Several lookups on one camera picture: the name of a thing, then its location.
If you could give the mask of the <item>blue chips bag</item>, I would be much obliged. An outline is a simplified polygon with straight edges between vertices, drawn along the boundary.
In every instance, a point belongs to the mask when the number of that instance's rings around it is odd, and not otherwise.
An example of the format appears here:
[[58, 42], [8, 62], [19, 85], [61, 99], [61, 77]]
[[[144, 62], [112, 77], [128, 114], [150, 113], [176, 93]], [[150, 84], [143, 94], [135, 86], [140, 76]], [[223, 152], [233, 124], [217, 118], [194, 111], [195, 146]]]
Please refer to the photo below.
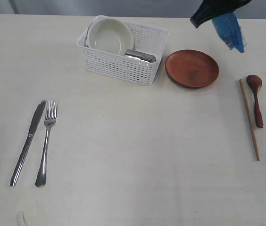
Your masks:
[[234, 12], [226, 13], [212, 19], [219, 38], [232, 50], [244, 53], [245, 43], [238, 18]]

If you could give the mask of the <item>brown round plate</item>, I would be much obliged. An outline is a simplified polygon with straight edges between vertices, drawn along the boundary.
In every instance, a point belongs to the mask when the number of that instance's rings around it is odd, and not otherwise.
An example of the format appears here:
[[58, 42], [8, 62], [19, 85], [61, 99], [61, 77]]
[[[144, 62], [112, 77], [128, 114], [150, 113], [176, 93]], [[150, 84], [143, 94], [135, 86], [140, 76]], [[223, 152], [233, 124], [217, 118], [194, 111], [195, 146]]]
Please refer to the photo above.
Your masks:
[[165, 70], [173, 82], [191, 89], [207, 87], [219, 76], [219, 66], [215, 59], [193, 49], [170, 54], [165, 61]]

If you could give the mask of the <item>wooden chopstick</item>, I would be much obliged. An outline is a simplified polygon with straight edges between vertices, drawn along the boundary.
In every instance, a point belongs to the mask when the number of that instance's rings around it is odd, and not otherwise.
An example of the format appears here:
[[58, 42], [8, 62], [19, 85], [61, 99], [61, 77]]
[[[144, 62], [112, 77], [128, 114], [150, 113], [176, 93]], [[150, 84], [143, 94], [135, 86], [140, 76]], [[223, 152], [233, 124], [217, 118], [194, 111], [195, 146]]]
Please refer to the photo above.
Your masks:
[[247, 118], [248, 118], [248, 122], [249, 122], [249, 128], [250, 128], [250, 132], [251, 132], [252, 142], [253, 142], [253, 146], [254, 146], [254, 150], [255, 150], [256, 160], [260, 161], [256, 134], [255, 134], [254, 126], [252, 123], [252, 116], [250, 113], [249, 100], [248, 100], [248, 97], [246, 94], [246, 89], [245, 89], [245, 86], [243, 83], [243, 79], [239, 79], [239, 84], [240, 84], [240, 88], [241, 88], [241, 92], [243, 95], [243, 100], [244, 100], [244, 104], [245, 104], [245, 108], [246, 108], [246, 112], [247, 112]]

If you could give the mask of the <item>dark red wooden spoon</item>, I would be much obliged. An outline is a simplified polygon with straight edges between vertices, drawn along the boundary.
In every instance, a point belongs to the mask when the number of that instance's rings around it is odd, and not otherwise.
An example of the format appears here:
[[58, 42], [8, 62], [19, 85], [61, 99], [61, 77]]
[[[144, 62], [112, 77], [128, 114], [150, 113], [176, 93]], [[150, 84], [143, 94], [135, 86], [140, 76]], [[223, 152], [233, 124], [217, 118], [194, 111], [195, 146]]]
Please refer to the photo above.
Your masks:
[[264, 123], [258, 103], [258, 92], [262, 86], [262, 80], [257, 75], [248, 75], [246, 78], [246, 82], [254, 95], [254, 116], [255, 116], [256, 126], [258, 128], [263, 128]]

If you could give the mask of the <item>grey ceramic bowl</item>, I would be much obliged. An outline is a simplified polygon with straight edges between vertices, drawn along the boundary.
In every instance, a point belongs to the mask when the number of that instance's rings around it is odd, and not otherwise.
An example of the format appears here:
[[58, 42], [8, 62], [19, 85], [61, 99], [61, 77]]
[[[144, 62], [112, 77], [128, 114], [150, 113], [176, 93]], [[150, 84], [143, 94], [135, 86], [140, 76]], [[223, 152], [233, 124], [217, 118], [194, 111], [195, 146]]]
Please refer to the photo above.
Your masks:
[[124, 22], [106, 17], [90, 25], [84, 43], [91, 49], [123, 56], [133, 49], [134, 40]]

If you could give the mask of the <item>silver fork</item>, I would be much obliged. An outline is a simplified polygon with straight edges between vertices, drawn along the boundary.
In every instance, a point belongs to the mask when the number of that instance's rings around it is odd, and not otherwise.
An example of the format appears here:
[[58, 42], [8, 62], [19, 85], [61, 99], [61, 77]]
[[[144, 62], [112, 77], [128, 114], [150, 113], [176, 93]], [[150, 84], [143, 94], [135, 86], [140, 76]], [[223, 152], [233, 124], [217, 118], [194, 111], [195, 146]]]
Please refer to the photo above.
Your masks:
[[42, 159], [39, 166], [38, 174], [35, 181], [36, 187], [43, 187], [46, 185], [46, 176], [47, 176], [47, 153], [49, 146], [49, 137], [51, 128], [55, 125], [57, 120], [57, 104], [55, 100], [47, 100], [45, 106], [45, 118], [44, 125], [45, 130], [45, 140], [42, 152]]

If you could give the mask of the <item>silver table knife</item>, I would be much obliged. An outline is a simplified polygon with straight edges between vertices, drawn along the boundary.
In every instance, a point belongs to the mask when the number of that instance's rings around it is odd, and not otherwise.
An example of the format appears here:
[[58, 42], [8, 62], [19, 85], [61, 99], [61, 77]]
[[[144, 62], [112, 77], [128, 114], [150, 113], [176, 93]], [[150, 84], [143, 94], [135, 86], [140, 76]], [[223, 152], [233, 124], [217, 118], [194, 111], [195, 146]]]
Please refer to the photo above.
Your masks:
[[17, 161], [17, 164], [15, 166], [15, 169], [14, 169], [14, 172], [12, 174], [12, 177], [10, 179], [9, 186], [15, 186], [17, 181], [18, 181], [18, 178], [19, 178], [19, 175], [21, 173], [22, 167], [24, 165], [24, 162], [25, 162], [28, 150], [30, 148], [32, 139], [33, 139], [33, 137], [34, 137], [34, 135], [36, 133], [37, 127], [38, 127], [39, 122], [41, 120], [45, 105], [46, 105], [46, 100], [42, 100], [38, 104], [38, 106], [37, 106], [37, 108], [36, 108], [36, 110], [35, 110], [35, 112], [33, 114], [33, 118], [31, 120], [30, 128], [29, 128], [29, 131], [28, 131], [28, 135], [27, 135], [24, 147], [23, 147], [23, 149], [21, 151], [21, 154], [20, 154], [20, 156], [18, 158], [18, 161]]

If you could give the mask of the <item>white perforated plastic basket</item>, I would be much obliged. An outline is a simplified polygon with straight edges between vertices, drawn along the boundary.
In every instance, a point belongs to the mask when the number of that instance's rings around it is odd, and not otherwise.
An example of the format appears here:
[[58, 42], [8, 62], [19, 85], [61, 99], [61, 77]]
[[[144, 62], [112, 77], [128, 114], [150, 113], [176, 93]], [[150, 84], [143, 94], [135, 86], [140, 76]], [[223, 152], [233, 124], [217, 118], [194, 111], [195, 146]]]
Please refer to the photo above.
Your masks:
[[[106, 17], [109, 16], [97, 16], [90, 25]], [[90, 27], [89, 25], [76, 42], [83, 55], [85, 67], [91, 72], [108, 77], [142, 85], [150, 85], [159, 68], [169, 31], [160, 27], [118, 20], [124, 22], [129, 27], [134, 40], [133, 50], [154, 55], [156, 62], [149, 63], [128, 58], [124, 55], [114, 55], [87, 47], [84, 41]]]

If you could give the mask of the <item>metal cup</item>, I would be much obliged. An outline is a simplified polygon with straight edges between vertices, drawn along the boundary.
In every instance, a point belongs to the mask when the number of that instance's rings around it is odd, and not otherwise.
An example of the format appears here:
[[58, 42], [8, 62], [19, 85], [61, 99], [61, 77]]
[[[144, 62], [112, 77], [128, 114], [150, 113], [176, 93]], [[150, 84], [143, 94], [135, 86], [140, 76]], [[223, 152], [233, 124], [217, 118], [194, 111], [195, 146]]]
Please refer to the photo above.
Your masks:
[[156, 62], [156, 57], [154, 55], [143, 53], [143, 52], [136, 51], [136, 50], [133, 50], [133, 49], [128, 49], [125, 52], [124, 56], [126, 56], [128, 58], [137, 59], [137, 60], [140, 60], [140, 61], [149, 62], [149, 63]]

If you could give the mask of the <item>tape piece on table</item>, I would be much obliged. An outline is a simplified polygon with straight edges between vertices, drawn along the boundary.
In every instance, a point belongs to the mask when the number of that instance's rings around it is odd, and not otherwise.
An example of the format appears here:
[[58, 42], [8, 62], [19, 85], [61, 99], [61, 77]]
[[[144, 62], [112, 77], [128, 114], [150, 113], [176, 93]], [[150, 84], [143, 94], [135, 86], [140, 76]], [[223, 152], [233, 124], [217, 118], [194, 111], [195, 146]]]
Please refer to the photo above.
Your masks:
[[24, 214], [22, 211], [16, 214], [16, 220], [17, 220], [17, 226], [27, 226], [25, 219], [24, 219]]

